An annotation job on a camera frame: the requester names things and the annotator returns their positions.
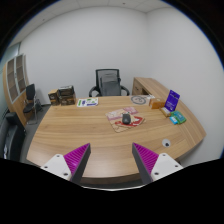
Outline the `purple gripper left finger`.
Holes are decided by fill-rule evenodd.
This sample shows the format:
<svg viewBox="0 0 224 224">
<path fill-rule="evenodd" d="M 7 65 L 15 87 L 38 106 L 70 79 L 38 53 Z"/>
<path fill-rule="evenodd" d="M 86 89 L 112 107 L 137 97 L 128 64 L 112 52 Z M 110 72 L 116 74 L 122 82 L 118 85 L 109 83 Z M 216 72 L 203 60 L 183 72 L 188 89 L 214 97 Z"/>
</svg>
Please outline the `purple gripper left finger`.
<svg viewBox="0 0 224 224">
<path fill-rule="evenodd" d="M 73 183 L 79 183 L 91 154 L 89 143 L 62 155 L 54 155 L 42 169 Z"/>
</svg>

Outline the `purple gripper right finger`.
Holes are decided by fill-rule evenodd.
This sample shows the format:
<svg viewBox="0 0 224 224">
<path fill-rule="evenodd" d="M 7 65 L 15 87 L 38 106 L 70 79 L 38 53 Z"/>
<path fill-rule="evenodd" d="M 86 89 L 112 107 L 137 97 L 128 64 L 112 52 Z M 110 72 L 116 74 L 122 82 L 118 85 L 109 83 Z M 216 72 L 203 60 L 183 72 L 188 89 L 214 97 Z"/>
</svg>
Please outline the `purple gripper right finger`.
<svg viewBox="0 0 224 224">
<path fill-rule="evenodd" d="M 167 153 L 157 154 L 137 143 L 132 144 L 132 154 L 144 184 L 149 184 L 182 169 L 182 166 Z"/>
</svg>

